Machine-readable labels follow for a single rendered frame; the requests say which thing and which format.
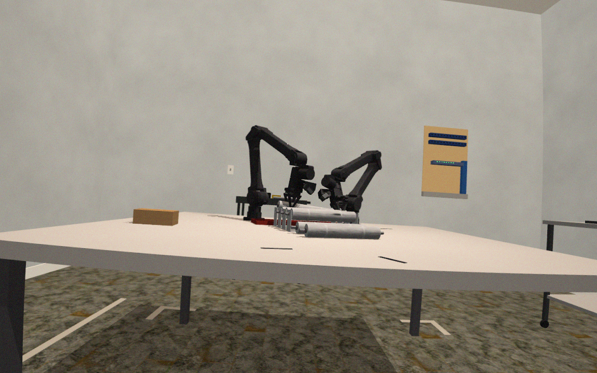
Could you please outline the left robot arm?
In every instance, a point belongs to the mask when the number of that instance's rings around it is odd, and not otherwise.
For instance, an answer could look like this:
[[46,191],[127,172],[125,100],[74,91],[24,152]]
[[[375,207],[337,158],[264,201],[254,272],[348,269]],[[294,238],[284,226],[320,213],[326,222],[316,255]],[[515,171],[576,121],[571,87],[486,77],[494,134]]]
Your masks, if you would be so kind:
[[[358,168],[368,164],[367,169],[355,185],[354,189],[351,190],[350,194],[346,194],[348,195],[346,211],[359,212],[363,201],[363,198],[360,195],[363,194],[375,173],[382,168],[380,157],[381,152],[378,150],[367,151],[367,153],[364,152],[359,158],[354,159],[341,167],[334,168],[331,171],[331,175],[324,175],[324,178],[321,180],[321,184],[328,189],[320,189],[318,191],[318,198],[322,202],[328,198],[330,198],[330,202],[333,201],[336,195],[340,195],[339,189],[342,190],[340,182],[345,182],[352,172],[355,172]],[[339,168],[340,170],[337,170]]]

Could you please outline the red scrap tray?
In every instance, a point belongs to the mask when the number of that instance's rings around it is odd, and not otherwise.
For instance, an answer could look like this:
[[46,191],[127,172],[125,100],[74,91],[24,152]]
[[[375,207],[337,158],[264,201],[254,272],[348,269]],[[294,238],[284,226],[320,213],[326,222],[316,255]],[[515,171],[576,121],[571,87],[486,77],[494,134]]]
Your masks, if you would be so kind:
[[[296,222],[299,220],[291,220],[291,226],[296,226]],[[267,225],[267,226],[274,226],[274,219],[264,219],[264,218],[251,218],[251,222],[256,225]],[[324,222],[324,221],[299,221],[299,222],[322,222],[322,223],[331,223],[331,222]]]

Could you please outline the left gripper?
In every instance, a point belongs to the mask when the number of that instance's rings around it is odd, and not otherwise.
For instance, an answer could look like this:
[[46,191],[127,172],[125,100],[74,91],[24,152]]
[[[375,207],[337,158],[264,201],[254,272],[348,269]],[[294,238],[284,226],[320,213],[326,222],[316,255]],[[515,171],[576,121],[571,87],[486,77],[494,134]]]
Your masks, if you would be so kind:
[[[347,195],[343,195],[342,194],[342,190],[340,190],[340,195],[336,195],[336,197],[334,198],[333,201],[331,201],[330,203],[330,208],[333,208],[334,210],[342,210],[345,211],[346,210],[346,206],[347,206],[347,202],[348,202],[348,196]],[[341,196],[342,195],[342,196]]]

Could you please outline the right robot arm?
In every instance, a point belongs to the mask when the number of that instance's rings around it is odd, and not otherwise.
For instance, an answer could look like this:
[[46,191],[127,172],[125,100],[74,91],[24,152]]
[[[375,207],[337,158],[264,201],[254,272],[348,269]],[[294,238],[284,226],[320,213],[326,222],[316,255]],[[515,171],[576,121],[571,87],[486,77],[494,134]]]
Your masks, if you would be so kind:
[[251,175],[251,185],[247,188],[247,203],[249,203],[248,213],[247,217],[243,218],[243,220],[246,221],[251,221],[251,218],[261,218],[261,206],[267,205],[268,203],[267,188],[263,188],[261,177],[261,161],[259,153],[259,143],[261,139],[282,153],[282,155],[290,161],[290,165],[296,166],[292,167],[291,170],[291,177],[298,178],[296,189],[304,189],[308,194],[312,194],[317,187],[316,183],[306,181],[312,180],[315,176],[314,167],[306,165],[307,155],[282,141],[279,137],[275,136],[273,132],[270,132],[272,131],[269,131],[267,127],[255,125],[252,126],[251,131],[246,136],[246,141],[249,146]]

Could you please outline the brown cardboard box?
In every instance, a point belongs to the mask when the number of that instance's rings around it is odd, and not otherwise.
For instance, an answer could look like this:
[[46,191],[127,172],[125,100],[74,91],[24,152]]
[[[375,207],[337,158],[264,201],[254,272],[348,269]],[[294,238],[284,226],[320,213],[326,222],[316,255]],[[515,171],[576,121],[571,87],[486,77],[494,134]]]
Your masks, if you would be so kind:
[[179,211],[162,209],[134,209],[133,224],[175,226],[178,224]]

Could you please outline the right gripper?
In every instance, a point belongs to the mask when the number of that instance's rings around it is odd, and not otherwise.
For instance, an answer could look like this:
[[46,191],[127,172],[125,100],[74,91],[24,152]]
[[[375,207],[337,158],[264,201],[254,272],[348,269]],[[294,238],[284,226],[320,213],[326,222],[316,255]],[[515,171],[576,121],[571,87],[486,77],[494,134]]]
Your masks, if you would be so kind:
[[[296,205],[296,203],[302,197],[300,194],[303,192],[303,190],[296,189],[297,179],[298,178],[291,177],[291,179],[289,180],[288,188],[285,188],[285,193],[283,193],[285,202],[288,202],[288,200],[289,200],[289,207],[294,207]],[[287,196],[288,196],[288,200],[287,200]],[[292,197],[292,200],[291,200],[291,197]],[[294,204],[291,206],[291,203],[293,203],[293,202],[294,202]]]

